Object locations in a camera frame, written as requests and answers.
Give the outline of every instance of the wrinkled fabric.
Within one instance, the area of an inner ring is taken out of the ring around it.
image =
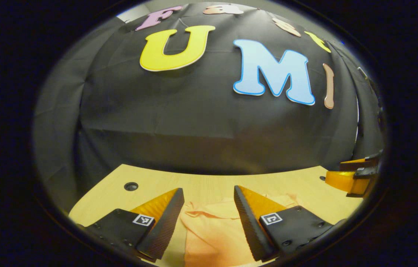
[[[299,205],[295,195],[267,197],[286,208]],[[255,262],[234,199],[207,205],[189,202],[182,208],[181,220],[187,228],[186,267],[227,267]]]

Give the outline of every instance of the wooden table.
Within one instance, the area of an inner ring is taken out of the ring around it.
[[[175,188],[184,190],[186,202],[214,203],[233,198],[234,186],[241,185],[270,196],[296,194],[305,208],[335,224],[347,218],[362,198],[348,198],[346,192],[325,184],[319,178],[325,175],[326,169],[321,166],[276,174],[222,176],[178,174],[122,164],[88,191],[72,208],[69,217],[86,227],[116,208],[130,211]],[[126,191],[124,185],[128,182],[136,182],[138,189]],[[157,266],[184,266],[186,233],[181,220],[178,220],[162,260],[155,263]],[[261,264],[260,261],[245,266]]]

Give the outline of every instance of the letter u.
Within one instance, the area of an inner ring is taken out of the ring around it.
[[[214,26],[206,25],[187,27],[185,30],[190,32],[187,47],[176,55],[165,55],[164,47],[169,36],[175,34],[178,30],[163,30],[148,35],[146,37],[148,42],[141,53],[139,64],[149,71],[178,69],[190,65],[202,57],[207,44],[207,35],[214,29]]]

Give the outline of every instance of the letter m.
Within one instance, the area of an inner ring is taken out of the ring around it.
[[[314,105],[309,77],[307,75],[307,58],[295,51],[286,50],[280,62],[266,47],[252,40],[235,40],[234,44],[241,50],[241,79],[234,83],[234,91],[243,95],[261,96],[265,87],[259,81],[258,69],[274,96],[280,96],[288,78],[291,86],[286,91],[289,100],[304,105]]]

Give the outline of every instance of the orange cloth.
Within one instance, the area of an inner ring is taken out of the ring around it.
[[[286,208],[298,205],[293,200],[296,196],[268,198]],[[186,267],[228,267],[255,262],[234,199],[207,205],[189,202],[182,208],[181,220],[187,228]]]

